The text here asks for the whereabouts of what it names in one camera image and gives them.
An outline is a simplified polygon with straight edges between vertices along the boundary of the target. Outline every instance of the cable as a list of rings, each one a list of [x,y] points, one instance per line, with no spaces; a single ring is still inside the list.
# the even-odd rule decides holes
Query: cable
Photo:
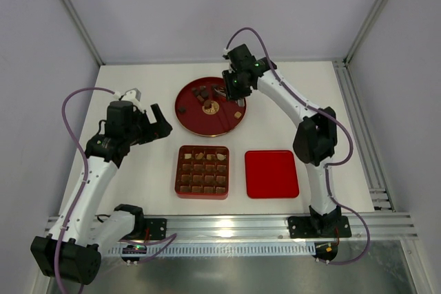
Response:
[[[162,244],[164,242],[167,242],[168,240],[173,241],[173,237],[176,237],[176,233],[169,235],[168,237],[161,239],[159,241],[155,241],[155,242],[136,242],[136,241],[131,241],[131,240],[120,240],[120,242],[125,242],[126,244],[137,244],[139,246],[154,246],[155,244]]]
[[[175,234],[172,234],[170,237],[167,237],[166,239],[169,239],[170,241],[169,241],[167,244],[165,244],[164,247],[162,247],[161,249],[159,249],[155,254],[149,256],[148,258],[145,258],[145,259],[143,259],[143,260],[139,260],[139,261],[138,261],[138,264],[140,264],[140,263],[146,263],[146,262],[149,262],[149,261],[153,260],[156,256],[158,256],[158,255],[161,254],[164,250],[166,250],[167,247],[168,247],[169,245],[172,244],[172,242],[176,239],[176,236],[177,236],[177,234],[175,233]],[[147,246],[147,245],[149,245],[149,242],[147,242],[147,243],[145,243],[145,244],[142,244],[142,245],[143,245],[143,246]]]
[[[336,227],[336,237],[337,237],[337,243],[335,243],[335,246],[338,246],[340,244],[340,234],[338,232],[338,227]]]
[[[70,205],[70,207],[68,209],[68,212],[66,213],[66,215],[64,217],[64,221],[63,221],[63,224],[61,226],[60,234],[59,234],[59,237],[58,237],[58,240],[57,240],[57,245],[56,245],[56,248],[55,248],[55,257],[54,257],[55,279],[57,281],[58,287],[60,288],[60,291],[62,292],[62,294],[68,294],[68,290],[64,287],[64,284],[61,281],[61,276],[60,276],[60,250],[61,250],[61,243],[63,242],[63,236],[64,236],[64,233],[65,233],[66,228],[68,226],[68,222],[69,222],[70,216],[72,215],[72,213],[73,213],[73,211],[75,209],[75,205],[77,204],[81,194],[83,193],[84,186],[85,186],[86,182],[88,181],[88,174],[89,174],[88,158],[86,157],[86,155],[84,153],[84,149],[81,147],[79,140],[76,138],[74,132],[70,128],[68,119],[66,117],[66,105],[68,104],[68,101],[75,94],[78,94],[78,93],[84,92],[84,91],[93,91],[93,90],[104,91],[104,92],[109,92],[111,94],[114,94],[114,92],[112,90],[105,89],[103,87],[85,87],[83,89],[79,89],[77,91],[73,91],[71,94],[69,94],[68,97],[63,101],[63,106],[61,107],[61,115],[63,117],[64,125],[66,126],[66,129],[69,132],[70,138],[72,139],[72,141],[76,145],[76,148],[80,152],[81,157],[83,159],[83,164],[84,164],[84,176],[83,176],[83,180],[81,182],[81,186],[80,186],[78,192],[76,193],[75,198],[74,198],[72,204]],[[83,289],[84,289],[84,285],[81,285],[79,293],[82,293]]]
[[[346,209],[348,211],[350,211],[352,214],[354,214],[355,216],[357,216],[357,218],[361,221],[361,223],[363,224],[363,226],[366,229],[366,237],[367,237],[367,242],[366,242],[366,247],[365,249],[361,252],[361,254],[359,256],[357,256],[356,258],[353,258],[351,260],[347,260],[344,262],[330,262],[330,261],[326,261],[326,260],[322,260],[322,259],[318,259],[320,262],[326,263],[326,264],[331,264],[331,265],[346,265],[346,264],[351,264],[353,262],[357,262],[359,259],[361,259],[363,256],[366,255],[367,251],[369,250],[370,246],[371,246],[371,233],[369,232],[369,227],[367,226],[365,220],[363,219],[363,217],[356,212],[355,210],[353,210],[352,208],[346,207],[343,204],[340,204],[332,195],[331,192],[331,182],[329,180],[329,167],[330,166],[338,166],[338,165],[343,165],[346,162],[349,161],[349,159],[352,157],[353,154],[353,141],[351,138],[351,134],[349,133],[349,131],[345,128],[345,126],[340,123],[340,121],[338,121],[336,118],[332,117],[331,115],[321,111],[320,109],[317,109],[315,107],[312,107],[311,105],[306,104],[306,102],[304,102],[301,97],[299,97],[293,90],[291,90],[289,88],[289,86],[281,79],[281,77],[277,74],[277,72],[274,69],[274,66],[269,58],[269,54],[267,51],[267,48],[265,46],[265,43],[262,40],[262,37],[260,37],[259,33],[257,33],[257,31],[255,31],[255,29],[250,28],[250,27],[244,27],[239,29],[238,31],[236,31],[233,36],[229,39],[228,44],[227,44],[227,49],[230,46],[230,44],[232,43],[233,39],[240,34],[242,31],[244,30],[249,30],[251,31],[259,40],[259,43],[263,49],[263,52],[265,53],[265,57],[267,59],[269,68],[271,69],[272,74],[274,75],[275,79],[285,88],[285,90],[287,90],[287,92],[293,97],[295,98],[303,107],[306,107],[310,110],[312,110],[313,112],[319,113],[320,115],[328,118],[329,120],[331,120],[332,122],[334,122],[339,128],[341,128],[341,130],[345,133],[345,136],[347,137],[347,140],[349,142],[349,153],[347,154],[346,158],[339,161],[339,162],[330,162],[327,163],[325,165],[325,178],[326,178],[326,189],[328,191],[328,195],[329,198],[331,199],[331,201],[333,203],[335,203],[337,206],[339,206],[340,208]]]
[[[106,122],[106,120],[100,120],[98,122],[98,132],[96,134],[99,134],[101,132],[101,123],[105,123],[105,122]]]
[[[100,223],[104,223],[104,221],[101,219],[101,217],[107,217],[107,218],[109,218],[110,215],[106,215],[105,213],[100,213],[99,215],[96,215],[96,219],[97,219]]]

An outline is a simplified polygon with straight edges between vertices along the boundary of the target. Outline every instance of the empty red tray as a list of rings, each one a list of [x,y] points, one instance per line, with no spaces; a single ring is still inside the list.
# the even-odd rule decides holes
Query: empty red tray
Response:
[[[292,151],[248,151],[245,173],[250,198],[297,198],[300,193]]]

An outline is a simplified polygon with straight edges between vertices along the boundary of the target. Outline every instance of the red round tray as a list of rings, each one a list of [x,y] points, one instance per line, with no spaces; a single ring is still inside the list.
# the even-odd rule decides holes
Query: red round tray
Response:
[[[174,104],[174,111],[179,122],[185,129],[200,136],[215,137],[230,132],[242,121],[247,108],[246,104],[244,107],[239,107],[234,101],[227,101],[225,97],[215,95],[212,89],[213,84],[225,89],[221,78],[196,79],[179,92]],[[203,103],[192,91],[193,88],[200,91],[202,86],[205,86],[205,91],[209,94],[208,100],[213,101],[212,108],[206,111]],[[240,113],[239,118],[234,116],[237,112]]]

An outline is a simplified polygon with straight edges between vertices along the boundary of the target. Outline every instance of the white surface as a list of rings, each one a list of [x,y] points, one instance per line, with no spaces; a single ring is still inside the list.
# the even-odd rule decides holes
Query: white surface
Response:
[[[438,280],[440,22],[440,0],[389,0],[351,64],[393,204],[411,212]]]
[[[97,74],[59,0],[0,0],[2,293],[30,292],[38,269],[30,244],[58,212],[74,159],[61,104]],[[68,107],[76,133],[89,99],[78,96]]]
[[[222,61],[219,50],[244,25],[262,34],[273,59],[342,58],[374,0],[72,2],[109,64]]]
[[[338,118],[349,127],[331,62],[278,63],[285,78],[318,105],[332,106]],[[245,152],[251,149],[291,149],[296,128],[265,95],[253,92],[248,98],[247,112],[232,132],[216,137],[195,136],[181,127],[174,113],[174,101],[183,86],[204,76],[221,76],[225,63],[186,65],[126,65],[101,67],[96,86],[125,91],[137,87],[146,107],[158,103],[165,118],[174,128],[171,135],[153,143],[133,147],[110,183],[100,213],[109,213],[120,203],[143,207],[149,214],[220,214],[220,213],[304,213],[310,201],[306,168],[296,161],[300,195],[295,199],[252,200],[245,186]],[[81,144],[95,135],[98,121],[105,118],[112,100],[103,92],[94,92],[85,120]],[[340,133],[335,159],[344,158],[348,143]],[[225,200],[193,200],[179,198],[174,191],[176,162],[181,145],[224,145],[229,148],[229,195]],[[66,194],[70,195],[81,170],[76,155]],[[358,154],[348,165],[334,169],[336,195],[344,204],[358,211],[373,211],[369,190]]]

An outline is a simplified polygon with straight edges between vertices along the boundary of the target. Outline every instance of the black mounting bracket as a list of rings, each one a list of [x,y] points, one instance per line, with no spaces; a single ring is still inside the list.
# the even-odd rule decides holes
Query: black mounting bracket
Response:
[[[165,238],[165,234],[167,233],[167,219],[144,218],[144,224],[145,230],[149,233],[148,240],[162,240]]]
[[[346,216],[340,216],[340,219],[335,223],[335,229],[338,230],[340,238],[350,238],[352,236],[351,226]],[[291,239],[314,239],[314,238],[329,238],[336,239],[335,231],[327,234],[320,234],[311,223],[311,216],[291,216],[288,218],[289,237]]]

